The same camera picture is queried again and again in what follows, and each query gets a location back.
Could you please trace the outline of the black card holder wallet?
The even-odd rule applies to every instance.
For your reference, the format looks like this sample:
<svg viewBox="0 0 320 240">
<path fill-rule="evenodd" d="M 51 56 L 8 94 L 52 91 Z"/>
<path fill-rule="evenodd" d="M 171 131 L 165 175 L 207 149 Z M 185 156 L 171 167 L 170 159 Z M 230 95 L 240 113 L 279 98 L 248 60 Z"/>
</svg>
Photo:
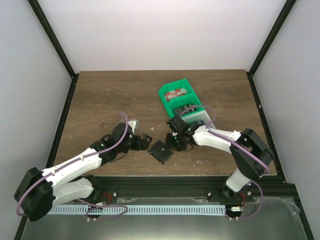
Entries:
<svg viewBox="0 0 320 240">
<path fill-rule="evenodd" d="M 157 140 L 148 152 L 163 165 L 174 154 L 161 140 Z"/>
</svg>

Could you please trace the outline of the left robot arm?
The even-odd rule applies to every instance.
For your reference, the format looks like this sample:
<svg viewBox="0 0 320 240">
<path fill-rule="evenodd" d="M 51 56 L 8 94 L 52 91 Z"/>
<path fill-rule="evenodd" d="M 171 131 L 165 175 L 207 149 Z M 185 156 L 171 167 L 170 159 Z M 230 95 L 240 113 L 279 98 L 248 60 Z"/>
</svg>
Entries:
<svg viewBox="0 0 320 240">
<path fill-rule="evenodd" d="M 136 135 L 137 120 L 119 123 L 110 134 L 95 141 L 79 155 L 56 166 L 29 169 L 19 184 L 14 199 L 16 214 L 30 221 L 43 218 L 52 208 L 77 199 L 98 203 L 103 187 L 93 175 L 85 173 L 114 162 L 118 154 L 145 151 L 152 137 Z"/>
</svg>

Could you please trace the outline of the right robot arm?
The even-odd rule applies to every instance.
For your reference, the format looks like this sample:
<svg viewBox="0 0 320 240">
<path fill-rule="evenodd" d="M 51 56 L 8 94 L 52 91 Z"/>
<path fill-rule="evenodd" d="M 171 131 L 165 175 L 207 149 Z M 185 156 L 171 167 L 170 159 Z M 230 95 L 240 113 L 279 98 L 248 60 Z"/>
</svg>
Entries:
<svg viewBox="0 0 320 240">
<path fill-rule="evenodd" d="M 191 145 L 211 147 L 233 156 L 237 168 L 221 187 L 221 195 L 229 202 L 236 200 L 247 184 L 269 172 L 269 164 L 275 158 L 274 152 L 250 128 L 224 131 L 211 128 L 203 121 L 189 124 L 178 115 L 167 125 L 172 133 L 167 134 L 165 144 L 172 150 L 182 152 Z"/>
</svg>

